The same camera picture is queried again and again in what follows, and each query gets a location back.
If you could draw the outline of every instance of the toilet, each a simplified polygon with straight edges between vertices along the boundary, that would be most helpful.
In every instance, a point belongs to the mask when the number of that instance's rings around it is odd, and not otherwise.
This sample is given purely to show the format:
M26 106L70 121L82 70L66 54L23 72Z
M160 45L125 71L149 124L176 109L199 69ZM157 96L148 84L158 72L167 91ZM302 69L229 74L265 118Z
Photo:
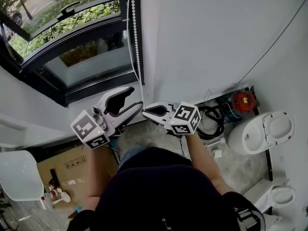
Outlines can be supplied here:
M294 120L283 111L268 112L237 125L228 137L229 147L239 154L257 154L291 139Z
M259 211L268 208L283 208L295 200L295 190L286 186L286 179L269 181L262 179L258 184L249 189L244 197L248 199Z
M44 194L37 163L28 151L0 153L0 184L14 201L40 200Z

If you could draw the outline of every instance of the window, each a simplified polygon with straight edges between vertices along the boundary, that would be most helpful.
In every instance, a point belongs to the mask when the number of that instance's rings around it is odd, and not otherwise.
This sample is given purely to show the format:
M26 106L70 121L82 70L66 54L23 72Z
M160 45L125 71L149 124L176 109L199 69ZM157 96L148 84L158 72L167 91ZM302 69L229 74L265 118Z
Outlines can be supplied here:
M0 65L63 106L137 81L126 13L127 0L0 0ZM142 47L139 57L143 79Z

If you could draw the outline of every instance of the street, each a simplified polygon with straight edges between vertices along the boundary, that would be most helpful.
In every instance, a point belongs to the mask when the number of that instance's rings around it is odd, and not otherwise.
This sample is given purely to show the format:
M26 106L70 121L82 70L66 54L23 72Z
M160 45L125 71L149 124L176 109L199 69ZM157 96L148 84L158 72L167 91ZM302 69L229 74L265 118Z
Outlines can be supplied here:
M29 10L30 14L33 16L46 5L50 4L51 2L55 2L53 0L28 0L25 2L26 8ZM29 18L24 10L23 7L20 8L20 13L23 16L23 24L25 24Z

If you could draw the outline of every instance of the black shirt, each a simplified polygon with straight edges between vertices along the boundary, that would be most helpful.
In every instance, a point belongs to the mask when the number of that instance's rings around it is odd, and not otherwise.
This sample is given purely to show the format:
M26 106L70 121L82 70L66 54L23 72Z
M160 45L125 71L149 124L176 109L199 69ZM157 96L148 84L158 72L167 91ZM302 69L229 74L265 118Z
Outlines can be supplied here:
M126 161L95 212L80 212L68 230L239 230L234 208L252 206L236 192L221 196L189 159L153 147Z

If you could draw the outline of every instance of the toilet lid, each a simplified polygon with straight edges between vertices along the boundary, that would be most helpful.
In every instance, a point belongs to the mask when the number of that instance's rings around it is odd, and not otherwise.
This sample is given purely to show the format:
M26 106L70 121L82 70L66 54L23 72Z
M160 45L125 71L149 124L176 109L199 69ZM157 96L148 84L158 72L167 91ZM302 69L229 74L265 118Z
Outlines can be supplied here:
M263 127L268 144L274 146L291 139L294 133L294 120L286 112L277 111L263 119Z
M295 200L295 190L288 186L275 187L271 190L272 206L282 208Z

